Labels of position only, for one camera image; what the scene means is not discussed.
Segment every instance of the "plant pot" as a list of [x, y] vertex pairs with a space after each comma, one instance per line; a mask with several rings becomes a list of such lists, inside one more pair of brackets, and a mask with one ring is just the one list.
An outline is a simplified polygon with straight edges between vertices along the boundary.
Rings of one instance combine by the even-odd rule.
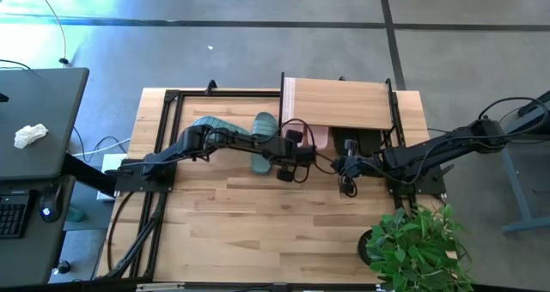
[[363, 260], [363, 262], [367, 265], [370, 265], [370, 258], [367, 255], [367, 241], [370, 240], [372, 237], [372, 230], [368, 230], [367, 232], [363, 233], [361, 235], [361, 238], [359, 239], [359, 242], [357, 243], [357, 254], [359, 255], [359, 258]]

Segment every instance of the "table leg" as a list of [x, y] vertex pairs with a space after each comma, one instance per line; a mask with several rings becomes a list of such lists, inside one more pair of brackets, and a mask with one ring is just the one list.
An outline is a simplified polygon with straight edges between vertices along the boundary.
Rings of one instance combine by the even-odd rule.
[[114, 177], [105, 175], [72, 155], [65, 155], [61, 174], [72, 175], [76, 180], [95, 188], [99, 192], [110, 197], [114, 196], [114, 186], [117, 183]]

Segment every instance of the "potted plant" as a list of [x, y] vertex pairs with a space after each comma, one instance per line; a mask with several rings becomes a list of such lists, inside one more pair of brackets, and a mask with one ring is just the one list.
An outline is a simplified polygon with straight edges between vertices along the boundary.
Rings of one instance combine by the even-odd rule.
[[400, 208], [361, 237], [357, 252], [387, 291], [473, 291], [460, 262], [469, 255], [455, 235], [464, 227], [452, 216], [448, 205], [436, 212], [419, 205], [412, 216]]

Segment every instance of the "black desk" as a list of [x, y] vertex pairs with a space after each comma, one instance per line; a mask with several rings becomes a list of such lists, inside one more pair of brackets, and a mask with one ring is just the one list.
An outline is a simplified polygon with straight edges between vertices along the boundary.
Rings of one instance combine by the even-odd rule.
[[[1, 287], [44, 284], [50, 279], [52, 268], [61, 253], [63, 226], [76, 179], [62, 176], [54, 181], [62, 184], [63, 213], [56, 222], [44, 222], [40, 217], [38, 199], [34, 199], [25, 236], [20, 239], [0, 240], [0, 263], [3, 265], [0, 271]], [[39, 190], [50, 182], [51, 180], [27, 180], [10, 186]], [[0, 190], [5, 186], [7, 184], [0, 184]]]
[[[7, 187], [41, 190], [63, 181], [63, 215], [40, 218], [34, 202], [23, 238], [0, 240], [0, 286], [47, 283], [63, 243], [63, 226], [75, 181], [113, 195], [116, 180], [67, 155], [70, 134], [88, 80], [86, 68], [0, 70], [0, 191]], [[14, 147], [25, 125], [43, 124], [48, 134], [24, 149]]]

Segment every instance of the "keyboard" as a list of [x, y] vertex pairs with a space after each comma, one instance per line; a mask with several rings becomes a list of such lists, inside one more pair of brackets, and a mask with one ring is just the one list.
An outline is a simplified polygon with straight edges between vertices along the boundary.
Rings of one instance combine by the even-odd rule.
[[23, 237], [33, 195], [31, 190], [0, 192], [0, 239]]

